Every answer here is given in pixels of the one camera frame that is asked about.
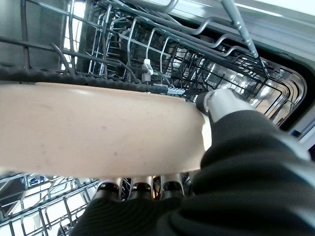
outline white clip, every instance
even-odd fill
[[[142,69],[147,70],[146,73],[142,74],[142,82],[151,81],[151,75],[153,75],[153,69],[151,66],[150,59],[144,59]]]

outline dishwasher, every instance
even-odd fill
[[[121,201],[137,175],[154,199],[165,178],[191,195],[203,92],[232,90],[314,155],[315,13],[295,7],[2,0],[0,234],[69,235],[107,175]]]

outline lower dishwasher rack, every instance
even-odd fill
[[[2,83],[92,85],[183,97],[188,102],[212,89],[233,89],[277,125],[304,98],[307,88],[303,77],[260,58],[233,7],[232,12],[228,11],[231,21],[210,17],[192,29],[162,11],[161,6],[158,12],[152,10],[152,5],[127,3],[132,1],[87,2],[91,4],[72,0],[61,9],[51,0],[1,1],[0,8],[5,9],[5,3],[20,4],[21,12],[21,36],[12,37],[10,30],[0,28],[0,53],[8,55],[14,49],[18,58],[17,63],[13,63],[15,58],[0,59]],[[58,24],[57,28],[52,23],[40,27],[49,26],[55,32],[61,24],[61,42],[56,40],[58,37],[49,41],[48,37],[30,36],[50,30],[32,23],[31,13],[39,9],[45,13],[41,17],[52,14]],[[240,35],[212,38],[203,32],[209,21],[234,27]],[[43,52],[49,58],[47,62],[39,60]],[[190,182],[187,173],[182,176],[186,177],[184,184]],[[89,178],[14,173],[2,176],[0,234],[68,235],[97,184],[97,179]],[[122,188],[122,199],[126,199],[129,178],[123,180]]]

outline beige plate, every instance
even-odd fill
[[[40,83],[0,86],[1,168],[134,177],[199,168],[211,144],[193,103],[156,94]]]

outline black sleeve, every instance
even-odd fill
[[[159,219],[159,235],[315,235],[314,164],[281,135],[256,111],[212,124],[196,196]]]

